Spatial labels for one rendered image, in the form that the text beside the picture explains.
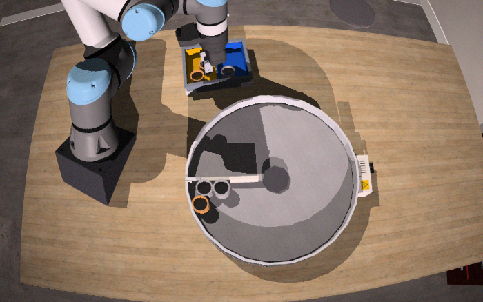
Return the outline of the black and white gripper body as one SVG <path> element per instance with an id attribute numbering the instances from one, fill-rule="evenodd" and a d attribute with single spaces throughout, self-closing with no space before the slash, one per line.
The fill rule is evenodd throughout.
<path id="1" fill-rule="evenodd" d="M 224 22 L 216 26 L 203 26 L 196 20 L 196 24 L 192 22 L 177 28 L 175 34 L 180 47 L 200 44 L 210 65 L 216 66 L 226 62 L 225 46 L 228 43 L 228 16 Z"/>

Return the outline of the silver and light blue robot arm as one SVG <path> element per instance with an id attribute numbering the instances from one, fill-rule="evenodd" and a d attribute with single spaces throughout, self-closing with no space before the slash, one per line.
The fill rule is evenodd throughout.
<path id="1" fill-rule="evenodd" d="M 151 38 L 174 14 L 193 14 L 204 26 L 221 24 L 228 16 L 227 0 L 61 2 L 85 46 L 85 60 L 69 72 L 66 90 L 72 120 L 70 149 L 87 163 L 106 160 L 119 147 L 111 101 L 137 62 L 134 45 L 110 29 L 104 14 L 122 23 L 134 41 Z"/>

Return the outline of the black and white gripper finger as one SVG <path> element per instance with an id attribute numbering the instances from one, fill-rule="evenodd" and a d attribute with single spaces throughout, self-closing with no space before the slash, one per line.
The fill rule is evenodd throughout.
<path id="1" fill-rule="evenodd" d="M 204 61 L 204 70 L 205 70 L 205 75 L 213 73 L 213 67 L 210 65 L 208 60 Z"/>
<path id="2" fill-rule="evenodd" d="M 205 52 L 200 53 L 200 56 L 201 56 L 201 64 L 202 64 L 202 67 L 204 68 L 204 61 L 208 59 L 206 57 Z"/>

